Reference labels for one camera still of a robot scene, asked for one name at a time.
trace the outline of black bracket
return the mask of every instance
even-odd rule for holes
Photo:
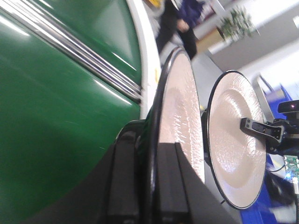
[[[280,145],[285,132],[285,128],[283,126],[270,126],[259,123],[250,118],[241,119],[240,129],[246,134],[266,138],[273,147]]]

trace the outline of black mount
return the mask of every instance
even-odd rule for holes
[[[269,124],[242,118],[240,129],[248,135],[266,139],[270,154],[299,155],[299,100],[280,103],[278,112],[287,118],[275,119]]]

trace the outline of green panel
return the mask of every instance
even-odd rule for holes
[[[126,0],[34,1],[79,40],[141,83],[138,39]]]
[[[0,13],[0,223],[77,185],[140,108]]]

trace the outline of green circuit board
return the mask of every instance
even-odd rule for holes
[[[284,155],[287,177],[299,177],[299,159],[295,155]]]

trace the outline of cable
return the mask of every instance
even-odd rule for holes
[[[279,168],[277,170],[268,170],[268,171],[275,173],[275,172],[278,172],[278,171],[282,170],[284,167],[285,167],[285,164],[281,168]]]

